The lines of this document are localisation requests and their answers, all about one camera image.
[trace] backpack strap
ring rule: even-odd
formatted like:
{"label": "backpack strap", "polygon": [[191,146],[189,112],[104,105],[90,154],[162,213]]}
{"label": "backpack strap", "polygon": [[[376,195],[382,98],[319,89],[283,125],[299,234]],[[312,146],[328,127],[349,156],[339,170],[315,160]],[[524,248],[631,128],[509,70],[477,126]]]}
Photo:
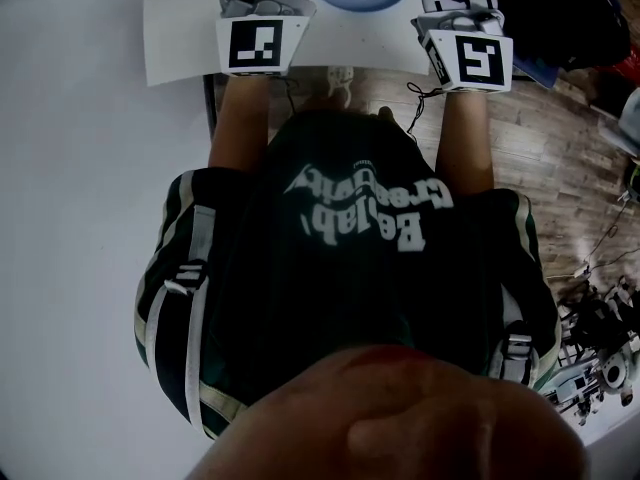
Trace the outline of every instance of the backpack strap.
{"label": "backpack strap", "polygon": [[528,324],[518,303],[501,285],[504,335],[489,367],[489,377],[533,386],[538,376],[539,357]]}

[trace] cable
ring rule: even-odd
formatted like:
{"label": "cable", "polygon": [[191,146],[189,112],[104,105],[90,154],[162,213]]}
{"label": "cable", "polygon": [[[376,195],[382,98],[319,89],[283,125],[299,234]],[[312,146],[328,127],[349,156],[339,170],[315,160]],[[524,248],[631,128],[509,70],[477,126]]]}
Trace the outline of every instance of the cable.
{"label": "cable", "polygon": [[620,261],[622,258],[624,258],[625,256],[628,256],[629,254],[633,254],[635,252],[640,251],[640,247],[638,247],[637,249],[633,249],[632,251],[627,251],[627,252],[623,252],[620,256],[618,256],[615,260],[612,261],[607,261],[605,263],[600,263],[599,265],[596,265],[595,267],[593,267],[591,269],[591,272],[593,272],[595,269],[597,268],[602,268],[602,267],[608,267],[609,265],[613,265],[615,262]]}
{"label": "cable", "polygon": [[274,77],[276,80],[280,80],[282,82],[284,82],[285,88],[286,88],[286,92],[287,92],[287,99],[289,100],[289,105],[291,105],[291,112],[293,113],[293,115],[296,115],[298,112],[296,110],[296,105],[293,102],[293,97],[291,96],[291,84],[295,84],[295,88],[299,89],[300,88],[300,82],[298,82],[295,78],[289,78],[287,76],[276,76]]}
{"label": "cable", "polygon": [[418,119],[422,117],[422,113],[424,112],[424,100],[426,100],[427,98],[433,98],[434,96],[440,96],[441,94],[444,94],[444,91],[440,88],[437,88],[431,92],[424,92],[422,89],[420,89],[420,87],[417,84],[414,84],[413,82],[409,82],[407,84],[407,89],[409,89],[411,92],[414,92],[418,95],[418,108],[416,109],[416,116],[413,118],[413,122],[411,123],[411,126],[409,126],[409,129],[407,130],[407,134],[409,134],[417,144],[418,139],[416,139],[415,135],[413,135],[413,128],[418,122]]}
{"label": "cable", "polygon": [[[629,202],[629,199],[627,199],[624,202],[624,204],[622,205],[622,208],[620,209],[620,211],[616,215],[615,219],[613,219],[613,222],[611,223],[609,228],[604,232],[604,234],[602,235],[600,240],[598,240],[598,243],[593,248],[593,250],[587,256],[585,256],[584,260],[582,260],[582,263],[586,263],[587,264],[587,268],[584,271],[584,275],[587,276],[585,278],[585,281],[588,280],[591,277],[591,272],[593,272],[595,269],[602,268],[602,267],[607,267],[609,265],[613,265],[616,261],[619,261],[624,256],[627,256],[628,254],[633,254],[634,252],[640,251],[640,247],[638,247],[637,249],[634,249],[632,251],[627,251],[627,252],[621,254],[619,257],[617,257],[615,260],[613,260],[611,262],[601,263],[599,265],[596,265],[593,268],[591,267],[591,264],[590,264],[591,256],[593,256],[593,254],[600,248],[600,245],[602,245],[602,242],[604,241],[604,239],[607,238],[607,237],[608,238],[613,238],[614,236],[616,236],[616,233],[618,233],[618,225],[617,224],[618,224],[618,221],[620,220],[620,217],[622,216],[622,212],[624,212],[625,208],[627,207],[627,203],[628,202]],[[562,279],[562,278],[568,278],[568,277],[575,277],[575,274],[567,274],[567,275],[560,275],[560,276],[550,276],[550,277],[547,277],[547,280],[549,280],[549,279]]]}
{"label": "cable", "polygon": [[607,237],[609,238],[613,238],[614,236],[616,236],[616,233],[618,232],[618,226],[616,225],[618,223],[618,220],[620,219],[620,217],[622,216],[622,212],[624,211],[624,209],[627,207],[627,203],[629,201],[625,201],[624,204],[622,205],[622,208],[620,209],[620,211],[618,212],[618,215],[616,215],[616,218],[613,219],[613,222],[611,224],[611,226],[609,226],[609,229],[607,229],[604,232],[604,235],[602,235],[602,238],[600,238],[600,240],[598,241],[598,243],[596,244],[596,246],[593,248],[593,250],[585,257],[585,259],[583,260],[583,263],[586,263],[587,266],[589,266],[589,261],[591,260],[591,256],[593,256],[593,253],[596,252],[598,250],[598,248],[600,247],[600,245],[602,244],[603,240]]}

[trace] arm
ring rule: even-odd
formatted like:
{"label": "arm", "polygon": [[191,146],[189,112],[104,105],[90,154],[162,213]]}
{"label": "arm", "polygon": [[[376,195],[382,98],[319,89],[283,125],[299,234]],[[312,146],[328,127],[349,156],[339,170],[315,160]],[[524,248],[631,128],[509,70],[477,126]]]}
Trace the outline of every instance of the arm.
{"label": "arm", "polygon": [[209,167],[255,172],[267,150],[268,128],[269,79],[229,79],[213,135]]}
{"label": "arm", "polygon": [[454,196],[494,188],[487,97],[482,93],[447,95],[436,174]]}

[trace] white paper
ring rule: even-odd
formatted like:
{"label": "white paper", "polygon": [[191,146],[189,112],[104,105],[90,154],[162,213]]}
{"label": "white paper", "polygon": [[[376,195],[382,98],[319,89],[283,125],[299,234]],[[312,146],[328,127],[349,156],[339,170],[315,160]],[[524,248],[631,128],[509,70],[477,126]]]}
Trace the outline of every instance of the white paper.
{"label": "white paper", "polygon": [[[384,11],[348,12],[313,0],[318,12],[294,66],[354,66],[428,74],[429,58],[411,20],[421,0]],[[144,37],[149,85],[220,72],[215,22],[219,0],[145,0]]]}

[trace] white wall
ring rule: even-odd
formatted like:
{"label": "white wall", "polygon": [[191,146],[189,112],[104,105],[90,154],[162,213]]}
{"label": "white wall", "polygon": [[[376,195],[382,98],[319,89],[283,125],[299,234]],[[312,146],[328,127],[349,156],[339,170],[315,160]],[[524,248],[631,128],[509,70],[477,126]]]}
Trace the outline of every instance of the white wall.
{"label": "white wall", "polygon": [[640,414],[588,448],[592,480],[632,480],[640,473]]}
{"label": "white wall", "polygon": [[0,0],[0,469],[182,478],[210,445],[134,345],[171,180],[206,162],[199,80],[147,89],[142,0]]}
{"label": "white wall", "polygon": [[586,424],[582,427],[578,425],[580,418],[575,415],[578,411],[577,407],[567,411],[564,418],[578,433],[585,446],[589,446],[613,431],[614,428],[640,414],[640,382],[638,381],[634,383],[634,392],[636,396],[631,405],[627,407],[622,407],[620,396],[605,394],[604,403],[598,412],[591,413]]}

